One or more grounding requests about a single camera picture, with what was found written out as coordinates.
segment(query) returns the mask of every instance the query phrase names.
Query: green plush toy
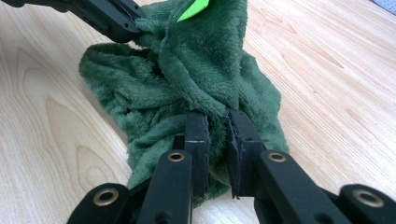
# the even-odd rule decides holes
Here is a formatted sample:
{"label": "green plush toy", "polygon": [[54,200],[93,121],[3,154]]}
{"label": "green plush toy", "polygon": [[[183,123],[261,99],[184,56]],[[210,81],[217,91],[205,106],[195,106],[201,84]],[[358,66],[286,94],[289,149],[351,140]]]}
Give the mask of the green plush toy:
{"label": "green plush toy", "polygon": [[79,71],[105,111],[128,136],[132,188],[185,131],[185,113],[210,117],[209,198],[229,186],[227,108],[244,111],[265,145],[287,151],[277,119],[280,94],[243,51],[246,0],[169,0],[142,7],[134,42],[91,46]]}

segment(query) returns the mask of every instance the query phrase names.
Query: wood grain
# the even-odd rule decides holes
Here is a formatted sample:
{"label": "wood grain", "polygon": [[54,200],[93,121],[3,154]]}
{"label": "wood grain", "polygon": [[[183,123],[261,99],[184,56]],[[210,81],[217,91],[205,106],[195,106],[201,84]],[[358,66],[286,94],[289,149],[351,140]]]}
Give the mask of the wood grain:
{"label": "wood grain", "polygon": [[[291,155],[325,189],[396,200],[395,17],[364,0],[250,0],[248,13],[245,49],[282,93]],[[65,223],[91,188],[131,174],[125,136],[78,74],[109,40],[49,7],[0,15],[0,222]],[[257,223],[251,204],[227,194],[193,222]]]}

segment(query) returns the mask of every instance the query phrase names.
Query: wooden table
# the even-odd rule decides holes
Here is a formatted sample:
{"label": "wooden table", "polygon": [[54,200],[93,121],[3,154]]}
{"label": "wooden table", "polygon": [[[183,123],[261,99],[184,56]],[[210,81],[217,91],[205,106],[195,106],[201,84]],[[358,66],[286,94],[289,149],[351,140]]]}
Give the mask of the wooden table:
{"label": "wooden table", "polygon": [[[131,174],[124,134],[78,74],[109,40],[49,7],[0,15],[0,222],[65,223],[90,189]],[[283,95],[291,155],[325,189],[395,200],[396,17],[365,0],[250,0],[248,15],[245,49]],[[193,222],[257,223],[251,204],[227,194]]]}

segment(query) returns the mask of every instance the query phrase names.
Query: fuzzy green cloth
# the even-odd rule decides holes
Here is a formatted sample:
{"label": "fuzzy green cloth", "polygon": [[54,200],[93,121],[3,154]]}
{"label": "fuzzy green cloth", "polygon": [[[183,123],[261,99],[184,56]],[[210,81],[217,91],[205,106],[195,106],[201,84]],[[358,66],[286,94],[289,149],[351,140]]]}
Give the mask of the fuzzy green cloth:
{"label": "fuzzy green cloth", "polygon": [[185,131],[185,113],[210,117],[209,198],[228,189],[225,164],[227,107],[250,117],[265,145],[288,151],[277,119],[280,94],[243,51],[246,0],[210,0],[207,8],[177,21],[193,0],[142,7],[143,34],[134,42],[87,49],[79,71],[105,111],[126,132],[132,188],[152,176],[157,161]]}

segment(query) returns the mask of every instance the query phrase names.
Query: screw hole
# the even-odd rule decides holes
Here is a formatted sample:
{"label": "screw hole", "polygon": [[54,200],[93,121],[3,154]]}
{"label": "screw hole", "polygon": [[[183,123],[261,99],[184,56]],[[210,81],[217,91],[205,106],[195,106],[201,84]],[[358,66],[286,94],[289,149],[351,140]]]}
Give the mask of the screw hole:
{"label": "screw hole", "polygon": [[154,221],[156,224],[168,224],[171,223],[171,215],[167,212],[161,212],[158,213],[157,216],[155,216]]}
{"label": "screw hole", "polygon": [[169,161],[182,161],[184,160],[184,155],[178,152],[174,152],[168,155]]}
{"label": "screw hole", "polygon": [[364,203],[371,207],[382,207],[384,206],[384,201],[380,199],[378,196],[373,194],[370,191],[364,189],[355,189],[353,190],[353,196],[361,203]]}
{"label": "screw hole", "polygon": [[268,157],[269,157],[269,159],[270,159],[271,161],[282,162],[282,161],[285,161],[285,160],[286,160],[286,157],[285,157],[284,155],[282,155],[282,154],[280,154],[280,153],[276,153],[276,152],[270,153],[270,154],[268,155]]}
{"label": "screw hole", "polygon": [[333,224],[332,218],[323,213],[316,213],[315,220],[320,224]]}
{"label": "screw hole", "polygon": [[119,192],[116,189],[102,189],[93,197],[93,203],[98,206],[106,206],[114,203],[119,197]]}

